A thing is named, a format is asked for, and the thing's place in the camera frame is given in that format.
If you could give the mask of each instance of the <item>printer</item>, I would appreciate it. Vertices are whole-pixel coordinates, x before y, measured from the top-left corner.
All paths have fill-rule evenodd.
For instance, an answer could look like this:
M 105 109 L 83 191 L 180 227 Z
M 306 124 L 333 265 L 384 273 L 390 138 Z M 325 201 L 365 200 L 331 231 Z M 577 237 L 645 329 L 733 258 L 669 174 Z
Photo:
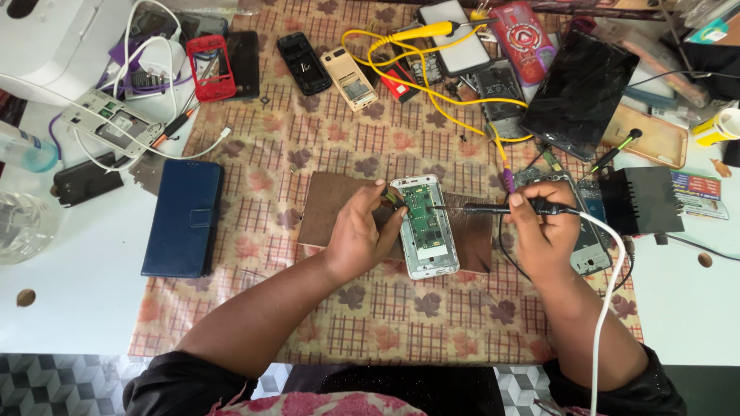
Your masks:
M 76 100 L 102 77 L 131 7 L 131 0 L 0 1 L 0 73 Z M 9 78 L 0 78 L 0 89 L 31 101 L 69 104 Z

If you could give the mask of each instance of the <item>water bottle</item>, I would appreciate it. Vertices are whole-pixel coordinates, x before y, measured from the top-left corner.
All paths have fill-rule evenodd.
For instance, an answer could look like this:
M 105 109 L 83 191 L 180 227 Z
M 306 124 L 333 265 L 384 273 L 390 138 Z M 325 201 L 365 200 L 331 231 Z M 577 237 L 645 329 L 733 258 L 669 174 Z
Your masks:
M 35 196 L 0 190 L 0 264 L 16 264 L 37 255 L 56 234 L 58 219 Z
M 0 161 L 40 173 L 53 168 L 57 160 L 53 143 L 0 121 Z

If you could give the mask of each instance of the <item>phone circuit board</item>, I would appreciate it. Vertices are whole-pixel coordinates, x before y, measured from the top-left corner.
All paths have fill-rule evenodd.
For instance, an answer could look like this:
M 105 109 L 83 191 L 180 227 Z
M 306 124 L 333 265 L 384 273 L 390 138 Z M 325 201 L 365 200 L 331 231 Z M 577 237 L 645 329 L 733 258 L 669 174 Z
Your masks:
M 444 246 L 442 227 L 429 185 L 402 188 L 403 200 L 408 204 L 408 219 L 417 250 Z

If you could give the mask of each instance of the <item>blue flip phone case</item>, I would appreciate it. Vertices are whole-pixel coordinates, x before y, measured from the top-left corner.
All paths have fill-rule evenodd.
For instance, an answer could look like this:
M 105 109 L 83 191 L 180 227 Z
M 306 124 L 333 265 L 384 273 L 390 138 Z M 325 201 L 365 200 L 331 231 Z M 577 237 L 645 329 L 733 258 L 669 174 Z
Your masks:
M 218 164 L 164 162 L 142 275 L 202 278 L 211 272 L 222 184 Z

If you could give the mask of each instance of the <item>hand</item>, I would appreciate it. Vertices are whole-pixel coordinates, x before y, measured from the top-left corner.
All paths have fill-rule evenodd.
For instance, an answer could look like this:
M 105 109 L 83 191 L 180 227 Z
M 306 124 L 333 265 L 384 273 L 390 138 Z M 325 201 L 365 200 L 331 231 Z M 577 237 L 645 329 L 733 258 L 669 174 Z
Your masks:
M 386 200 L 380 196 L 385 187 L 386 182 L 378 179 L 375 185 L 360 188 L 339 211 L 332 240 L 322 253 L 330 270 L 342 284 L 362 275 L 386 258 L 398 237 L 408 208 L 397 209 L 380 232 L 372 218 L 372 212 L 380 206 L 381 201 Z
M 576 197 L 564 181 L 538 182 L 520 187 L 509 197 L 511 214 L 504 220 L 517 225 L 517 254 L 522 268 L 538 289 L 571 278 L 571 253 L 581 231 L 580 217 L 571 214 L 534 213 L 528 198 L 545 197 L 548 201 L 576 206 Z

